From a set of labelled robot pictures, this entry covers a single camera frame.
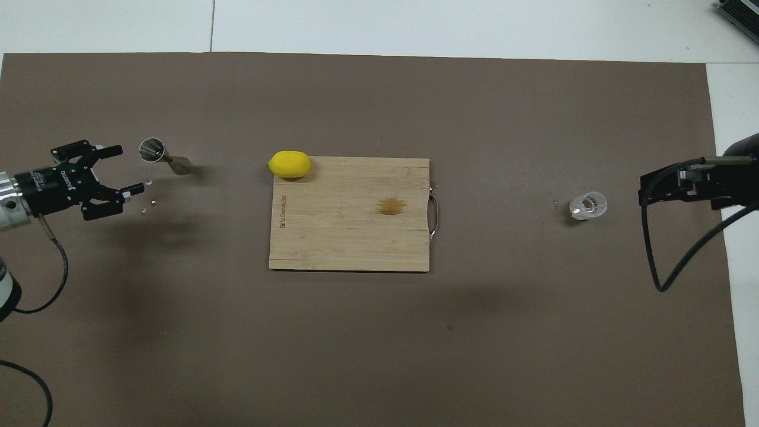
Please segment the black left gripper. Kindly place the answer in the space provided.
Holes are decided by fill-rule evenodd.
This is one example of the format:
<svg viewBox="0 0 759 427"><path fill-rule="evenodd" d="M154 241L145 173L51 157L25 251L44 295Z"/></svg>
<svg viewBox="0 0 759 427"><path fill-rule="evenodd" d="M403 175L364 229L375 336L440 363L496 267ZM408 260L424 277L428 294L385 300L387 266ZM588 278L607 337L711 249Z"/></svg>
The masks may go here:
<svg viewBox="0 0 759 427"><path fill-rule="evenodd" d="M14 176L25 208L31 216L49 215L80 205L83 219L95 221L123 213L125 204L133 196L145 192L143 183L122 189L98 184L92 195L83 198L84 192L78 183L81 169L91 168L99 160L121 156L124 149L120 144L105 147L80 140L53 148L50 152L55 162L54 167L38 168Z"/></svg>

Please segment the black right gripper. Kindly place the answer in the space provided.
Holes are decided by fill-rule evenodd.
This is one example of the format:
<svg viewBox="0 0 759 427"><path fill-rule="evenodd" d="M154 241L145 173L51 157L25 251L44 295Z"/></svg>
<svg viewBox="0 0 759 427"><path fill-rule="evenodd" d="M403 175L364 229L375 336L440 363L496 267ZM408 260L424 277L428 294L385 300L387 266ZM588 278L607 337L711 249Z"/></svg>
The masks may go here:
<svg viewBox="0 0 759 427"><path fill-rule="evenodd" d="M745 165L719 165L712 168L678 168L664 176L653 187L646 189L656 176L666 168L660 168L640 176L638 206L659 202L705 202L711 200L712 210L723 210L729 206L748 206L758 197L758 134L738 141L723 153L724 157L748 156L752 162ZM707 175L719 185L719 192L713 189L695 189L700 182L707 181Z"/></svg>

